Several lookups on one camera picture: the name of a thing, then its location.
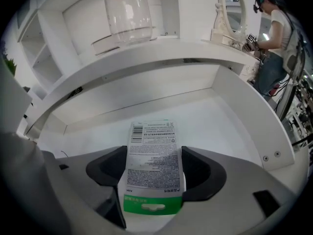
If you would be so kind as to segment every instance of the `green label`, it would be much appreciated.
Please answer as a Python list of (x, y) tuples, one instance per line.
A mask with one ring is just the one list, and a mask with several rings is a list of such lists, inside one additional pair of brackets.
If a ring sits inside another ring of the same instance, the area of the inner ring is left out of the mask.
[(181, 203), (182, 197), (144, 198), (124, 195), (124, 211), (137, 214), (145, 215), (176, 214), (181, 208)]

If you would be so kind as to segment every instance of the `white mirror frame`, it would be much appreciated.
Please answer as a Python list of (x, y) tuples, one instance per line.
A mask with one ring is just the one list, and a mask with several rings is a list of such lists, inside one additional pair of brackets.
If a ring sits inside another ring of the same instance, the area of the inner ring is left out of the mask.
[(239, 0), (239, 3), (241, 7), (241, 22), (240, 28), (236, 32), (232, 30), (228, 21), (226, 0), (219, 0), (215, 4), (218, 14), (214, 23), (214, 29), (212, 30), (211, 41), (237, 49), (242, 48), (242, 45), (246, 42), (246, 5), (244, 0)]

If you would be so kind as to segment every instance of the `barcode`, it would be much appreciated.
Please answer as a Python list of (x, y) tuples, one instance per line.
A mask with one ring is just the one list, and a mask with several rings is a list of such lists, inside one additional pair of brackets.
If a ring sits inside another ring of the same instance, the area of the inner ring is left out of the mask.
[(142, 126), (133, 126), (132, 140), (131, 143), (141, 143), (142, 142)]

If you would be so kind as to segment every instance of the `product package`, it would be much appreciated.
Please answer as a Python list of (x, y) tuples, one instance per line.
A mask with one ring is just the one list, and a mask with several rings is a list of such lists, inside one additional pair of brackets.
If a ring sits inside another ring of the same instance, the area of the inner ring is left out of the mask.
[(132, 122), (124, 211), (168, 215), (180, 210), (184, 181), (177, 136), (172, 120)]

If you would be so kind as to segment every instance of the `jeans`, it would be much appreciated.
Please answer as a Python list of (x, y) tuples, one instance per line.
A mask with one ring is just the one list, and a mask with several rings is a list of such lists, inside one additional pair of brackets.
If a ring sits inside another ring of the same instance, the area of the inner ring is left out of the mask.
[(283, 58), (270, 52), (261, 66), (253, 87), (262, 95), (267, 95), (275, 85), (283, 80), (287, 72), (283, 68)]

